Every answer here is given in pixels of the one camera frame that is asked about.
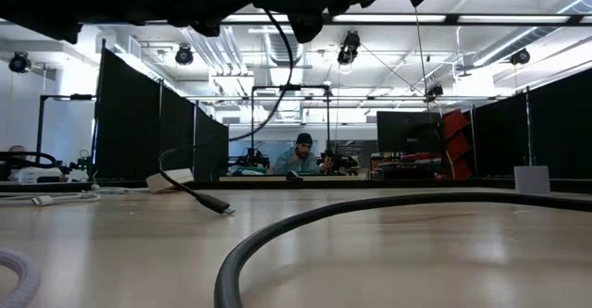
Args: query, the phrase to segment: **computer monitor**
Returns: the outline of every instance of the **computer monitor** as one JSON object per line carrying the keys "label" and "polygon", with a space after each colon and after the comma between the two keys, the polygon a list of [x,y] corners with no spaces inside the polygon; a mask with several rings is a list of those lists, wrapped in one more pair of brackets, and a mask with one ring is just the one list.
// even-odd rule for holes
{"label": "computer monitor", "polygon": [[379,152],[441,152],[442,118],[438,113],[377,112]]}

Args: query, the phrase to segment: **white box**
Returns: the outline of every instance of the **white box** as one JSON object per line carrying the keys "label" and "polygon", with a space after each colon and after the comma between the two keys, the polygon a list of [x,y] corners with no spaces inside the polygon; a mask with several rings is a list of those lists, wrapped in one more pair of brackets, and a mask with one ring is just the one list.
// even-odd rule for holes
{"label": "white box", "polygon": [[549,195],[549,168],[547,166],[515,166],[516,190],[522,194]]}

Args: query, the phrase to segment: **red object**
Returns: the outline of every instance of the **red object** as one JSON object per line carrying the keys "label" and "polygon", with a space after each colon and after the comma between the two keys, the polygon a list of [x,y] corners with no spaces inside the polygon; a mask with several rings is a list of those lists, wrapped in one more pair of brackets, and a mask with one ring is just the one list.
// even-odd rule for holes
{"label": "red object", "polygon": [[468,179],[469,177],[471,177],[471,175],[473,175],[473,172],[471,172],[471,169],[468,165],[466,165],[466,162],[464,160],[461,160],[454,164],[455,180]]}
{"label": "red object", "polygon": [[417,154],[406,154],[401,157],[401,161],[418,161],[418,160],[427,160],[427,159],[436,159],[440,158],[440,154],[430,154],[427,152],[424,153],[417,153]]}
{"label": "red object", "polygon": [[452,137],[456,132],[466,127],[469,121],[460,110],[455,110],[444,116],[444,138]]}
{"label": "red object", "polygon": [[471,145],[466,140],[464,134],[459,133],[452,137],[446,144],[446,151],[452,162],[456,161],[461,155],[471,151]]}

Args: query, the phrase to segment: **light blue shirt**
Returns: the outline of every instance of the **light blue shirt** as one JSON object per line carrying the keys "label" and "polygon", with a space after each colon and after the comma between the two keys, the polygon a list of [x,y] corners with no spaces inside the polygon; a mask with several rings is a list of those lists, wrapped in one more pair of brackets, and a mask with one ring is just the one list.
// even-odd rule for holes
{"label": "light blue shirt", "polygon": [[292,160],[296,155],[296,150],[292,147],[288,151],[281,154],[274,166],[274,174],[285,175],[289,171],[295,172],[310,172],[311,174],[320,174],[321,168],[316,164],[316,157],[313,154],[308,154],[305,159],[299,158],[298,160]]}

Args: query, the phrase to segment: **desk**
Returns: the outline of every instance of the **desk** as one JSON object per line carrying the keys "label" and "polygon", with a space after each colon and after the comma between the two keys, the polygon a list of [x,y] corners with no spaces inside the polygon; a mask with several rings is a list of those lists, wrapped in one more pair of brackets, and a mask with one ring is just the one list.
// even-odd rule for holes
{"label": "desk", "polygon": [[[365,176],[355,175],[302,175],[302,180],[305,181],[343,181],[343,180],[361,180]],[[236,177],[220,177],[221,182],[280,182],[287,181],[285,176],[267,176],[267,175],[251,175],[251,176],[236,176]]]}
{"label": "desk", "polygon": [[[182,193],[3,207],[0,246],[43,270],[30,308],[207,308],[223,259],[257,229],[328,203],[426,191],[443,189],[206,191],[235,216]],[[368,210],[271,241],[240,284],[245,308],[589,307],[591,234],[590,214],[529,206]],[[0,297],[15,284],[0,269]]]}

